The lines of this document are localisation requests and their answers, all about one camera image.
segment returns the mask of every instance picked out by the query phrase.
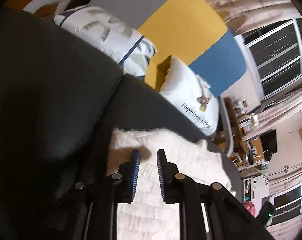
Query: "white wall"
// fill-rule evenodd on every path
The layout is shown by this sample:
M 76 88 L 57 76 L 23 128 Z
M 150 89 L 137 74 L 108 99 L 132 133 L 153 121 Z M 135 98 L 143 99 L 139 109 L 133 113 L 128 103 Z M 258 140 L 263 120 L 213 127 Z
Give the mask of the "white wall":
M 260 105 L 260 99 L 256 94 L 256 90 L 253 85 L 253 80 L 249 71 L 237 81 L 231 87 L 221 94 L 221 97 L 235 97 L 238 100 L 246 101 L 248 104 L 248 111 L 253 110 Z
M 277 133 L 278 152 L 272 156 L 272 160 L 268 164 L 269 168 L 262 171 L 263 174 L 280 171 L 285 165 L 293 167 L 302 163 L 302 142 L 299 135 L 299 129 L 302 128 L 302 114 L 296 113 L 274 128 Z M 285 172 L 275 174 L 270 178 L 275 179 L 283 175 Z

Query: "sofa armrest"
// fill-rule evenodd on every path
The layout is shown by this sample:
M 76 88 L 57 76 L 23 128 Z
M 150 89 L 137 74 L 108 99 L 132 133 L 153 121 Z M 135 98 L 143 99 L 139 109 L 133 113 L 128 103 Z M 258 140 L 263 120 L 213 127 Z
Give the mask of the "sofa armrest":
M 234 148 L 231 123 L 230 123 L 229 114 L 226 109 L 224 99 L 220 96 L 218 97 L 218 99 L 219 99 L 219 105 L 220 105 L 220 115 L 221 115 L 221 120 L 222 120 L 222 126 L 223 126 L 223 129 L 225 132 L 225 141 L 227 143 L 227 146 L 224 149 L 224 153 L 226 154 L 227 157 L 230 157 L 230 155 L 233 153 L 233 148 Z

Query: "wooden desk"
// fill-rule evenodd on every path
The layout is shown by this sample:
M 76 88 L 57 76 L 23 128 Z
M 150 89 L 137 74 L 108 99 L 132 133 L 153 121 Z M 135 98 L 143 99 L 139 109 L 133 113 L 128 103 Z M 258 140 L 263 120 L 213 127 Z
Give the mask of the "wooden desk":
M 246 156 L 249 154 L 249 149 L 248 146 L 246 145 L 246 142 L 242 140 L 242 138 L 245 136 L 245 133 L 243 129 L 240 129 L 238 127 L 238 117 L 236 116 L 235 109 L 233 108 L 232 101 L 230 98 L 225 98 L 225 104 L 226 108 L 229 114 L 230 122 L 231 122 L 231 127 L 233 131 L 233 140 L 234 140 L 234 152 L 238 153 L 243 162 L 238 162 L 236 163 L 236 167 L 240 168 L 243 167 L 248 168 L 250 165 L 245 162 Z M 254 163 L 261 162 L 264 159 L 264 154 L 263 154 L 263 148 L 262 148 L 262 143 L 260 137 L 254 139 L 251 141 L 251 143 L 255 146 L 256 148 L 256 157 L 254 157 Z M 235 155 L 231 155 L 230 159 L 233 161 L 236 158 Z

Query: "window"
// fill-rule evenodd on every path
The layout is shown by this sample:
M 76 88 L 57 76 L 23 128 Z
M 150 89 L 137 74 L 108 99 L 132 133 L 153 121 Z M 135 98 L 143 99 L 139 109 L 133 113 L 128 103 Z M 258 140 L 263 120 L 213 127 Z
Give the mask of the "window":
M 270 197 L 275 212 L 268 225 L 275 225 L 302 214 L 302 183 Z
M 255 60 L 263 99 L 302 78 L 302 19 L 277 22 L 242 36 Z

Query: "metal screw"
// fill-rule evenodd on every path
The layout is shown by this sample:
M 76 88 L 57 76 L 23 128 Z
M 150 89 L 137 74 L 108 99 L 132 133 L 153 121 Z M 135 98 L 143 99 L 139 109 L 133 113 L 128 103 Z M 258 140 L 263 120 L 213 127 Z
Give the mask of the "metal screw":
M 175 178 L 176 178 L 176 179 L 184 179 L 185 176 L 184 176 L 184 174 L 182 174 L 182 173 L 177 173 L 177 174 L 175 174 Z
M 85 185 L 83 182 L 77 182 L 74 186 L 76 189 L 83 189 Z
M 112 175 L 113 179 L 121 179 L 122 178 L 122 174 L 121 173 L 115 173 Z
M 220 183 L 213 183 L 212 188 L 216 189 L 216 190 L 220 190 L 222 188 L 222 185 Z

